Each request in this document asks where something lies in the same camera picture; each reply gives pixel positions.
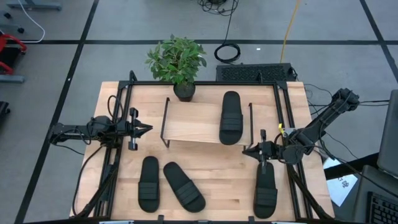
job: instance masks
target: black slide sandal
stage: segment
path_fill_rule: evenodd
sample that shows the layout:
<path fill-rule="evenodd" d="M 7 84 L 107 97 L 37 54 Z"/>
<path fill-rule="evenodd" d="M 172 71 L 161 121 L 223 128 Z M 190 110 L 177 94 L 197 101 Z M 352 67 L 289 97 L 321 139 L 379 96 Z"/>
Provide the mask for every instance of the black slide sandal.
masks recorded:
<path fill-rule="evenodd" d="M 138 204 L 145 212 L 155 212 L 159 202 L 159 162 L 155 157 L 147 156 L 142 162 L 138 183 Z"/>
<path fill-rule="evenodd" d="M 224 94 L 220 121 L 220 141 L 224 145 L 237 143 L 243 133 L 241 98 L 235 91 Z"/>
<path fill-rule="evenodd" d="M 258 218 L 269 218 L 274 213 L 278 190 L 275 187 L 274 166 L 267 162 L 266 174 L 257 167 L 256 191 L 254 193 L 254 214 Z"/>
<path fill-rule="evenodd" d="M 163 172 L 183 208 L 188 212 L 200 212 L 205 208 L 205 198 L 178 164 L 169 162 Z"/>

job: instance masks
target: wooden table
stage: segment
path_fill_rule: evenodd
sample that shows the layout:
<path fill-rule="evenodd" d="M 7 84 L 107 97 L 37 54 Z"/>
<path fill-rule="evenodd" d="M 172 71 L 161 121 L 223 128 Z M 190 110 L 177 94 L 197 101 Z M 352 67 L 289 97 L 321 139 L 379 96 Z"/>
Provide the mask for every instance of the wooden table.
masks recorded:
<path fill-rule="evenodd" d="M 165 140 L 221 144 L 219 133 L 223 107 L 219 103 L 170 101 L 167 104 Z M 249 105 L 241 105 L 241 111 L 243 115 L 242 137 L 235 145 L 249 146 L 252 143 Z"/>
<path fill-rule="evenodd" d="M 99 93 L 95 116 L 108 115 L 106 107 L 109 95 L 117 92 L 117 82 L 104 82 Z M 288 83 L 290 104 L 297 128 L 311 122 L 310 111 L 303 83 Z M 260 129 L 267 131 L 268 139 L 279 133 L 275 98 L 271 86 L 197 86 L 193 102 L 222 104 L 226 91 L 240 94 L 241 104 L 253 104 L 254 143 L 261 140 Z M 252 211 L 256 168 L 258 161 L 241 153 L 241 146 L 224 146 L 215 143 L 172 141 L 167 149 L 160 139 L 165 99 L 178 101 L 172 86 L 133 86 L 130 107 L 139 110 L 139 120 L 154 126 L 153 130 L 138 139 L 138 151 L 127 149 L 129 138 L 124 138 L 118 181 L 114 195 L 112 219 L 156 220 L 164 215 L 165 220 L 236 220 L 246 221 L 254 216 Z M 284 120 L 287 115 L 283 94 L 280 91 Z M 87 146 L 85 159 L 98 148 L 94 142 Z M 95 155 L 86 165 L 76 198 L 77 211 L 82 210 L 98 188 L 105 150 Z M 138 182 L 142 160 L 155 156 L 160 167 L 160 207 L 155 213 L 146 213 L 138 204 Z M 199 213 L 190 213 L 182 208 L 163 174 L 163 166 L 174 161 L 191 178 L 206 199 L 206 208 Z M 276 211 L 269 220 L 294 220 L 286 166 L 271 161 L 275 169 L 278 189 Z M 303 166 L 309 191 L 331 216 L 334 216 L 322 162 L 317 153 L 304 156 Z M 301 191 L 297 188 L 301 216 L 305 209 Z"/>

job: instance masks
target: gray floor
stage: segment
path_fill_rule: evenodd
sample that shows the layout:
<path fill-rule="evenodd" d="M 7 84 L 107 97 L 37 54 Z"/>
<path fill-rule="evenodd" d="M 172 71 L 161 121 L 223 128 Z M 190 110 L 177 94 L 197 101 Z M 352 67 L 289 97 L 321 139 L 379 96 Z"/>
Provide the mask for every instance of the gray floor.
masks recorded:
<path fill-rule="evenodd" d="M 366 1 L 384 39 L 398 40 L 395 29 L 397 2 Z M 63 10 L 28 11 L 46 29 L 45 40 L 79 40 L 93 0 L 63 1 Z M 241 1 L 233 15 L 230 39 L 281 40 L 289 24 L 295 1 Z M 13 21 L 26 29 L 25 34 L 6 30 L 22 39 L 36 39 L 40 29 L 23 12 L 0 9 L 13 15 Z M 157 40 L 173 33 L 192 39 L 223 39 L 228 18 L 202 11 L 196 1 L 188 0 L 99 0 L 88 40 Z M 289 39 L 295 40 L 377 40 L 357 0 L 303 0 Z M 204 45 L 207 68 L 201 68 L 198 80 L 214 80 L 220 63 L 213 57 L 218 45 Z M 281 45 L 239 45 L 238 63 L 277 63 Z M 55 106 L 69 71 L 76 45 L 29 45 L 16 73 L 26 76 L 23 85 L 0 84 L 0 100 L 10 102 L 12 113 L 0 129 L 0 221 L 12 223 L 21 204 L 36 159 L 52 119 Z M 101 82 L 126 79 L 134 70 L 139 80 L 152 80 L 146 52 L 154 45 L 84 45 L 67 99 L 62 123 L 81 124 L 94 113 Z M 388 46 L 398 58 L 398 46 Z M 225 49 L 221 57 L 231 56 Z M 334 93 L 341 87 L 352 89 L 361 100 L 388 99 L 398 88 L 390 66 L 379 45 L 287 45 L 285 62 L 290 62 L 304 83 Z M 311 86 L 308 98 L 315 104 L 330 101 L 328 93 Z M 357 157 L 377 152 L 386 115 L 386 107 L 359 107 L 336 120 L 328 132 L 345 143 Z M 335 155 L 354 157 L 341 145 L 325 138 Z M 84 152 L 80 142 L 68 142 Z M 67 218 L 72 203 L 82 157 L 51 147 L 25 221 Z M 350 195 L 339 217 L 349 220 Z"/>

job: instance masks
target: yellow cable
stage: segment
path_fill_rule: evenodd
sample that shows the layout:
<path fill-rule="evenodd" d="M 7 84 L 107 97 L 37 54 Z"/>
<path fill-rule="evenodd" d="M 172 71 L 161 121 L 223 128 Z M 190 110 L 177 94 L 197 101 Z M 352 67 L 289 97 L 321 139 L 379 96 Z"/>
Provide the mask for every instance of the yellow cable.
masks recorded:
<path fill-rule="evenodd" d="M 279 63 L 282 63 L 282 61 L 284 59 L 284 50 L 285 50 L 285 45 L 286 45 L 286 39 L 287 39 L 287 36 L 289 35 L 290 28 L 292 27 L 292 24 L 293 24 L 293 21 L 294 21 L 294 17 L 296 16 L 296 11 L 299 8 L 299 4 L 300 4 L 300 0 L 297 0 L 296 6 L 294 7 L 292 18 L 290 19 L 290 23 L 289 23 L 289 26 L 287 28 L 286 34 L 285 34 L 284 44 L 282 46 L 282 53 L 280 55 Z"/>

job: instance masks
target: yellow tag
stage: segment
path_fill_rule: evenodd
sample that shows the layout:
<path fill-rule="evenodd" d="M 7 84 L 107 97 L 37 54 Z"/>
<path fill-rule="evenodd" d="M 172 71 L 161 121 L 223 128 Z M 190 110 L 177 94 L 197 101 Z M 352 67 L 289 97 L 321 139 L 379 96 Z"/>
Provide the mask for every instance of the yellow tag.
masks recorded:
<path fill-rule="evenodd" d="M 284 129 L 282 128 L 282 124 L 279 124 L 278 128 L 279 128 L 280 133 L 282 133 L 282 134 L 285 133 Z"/>

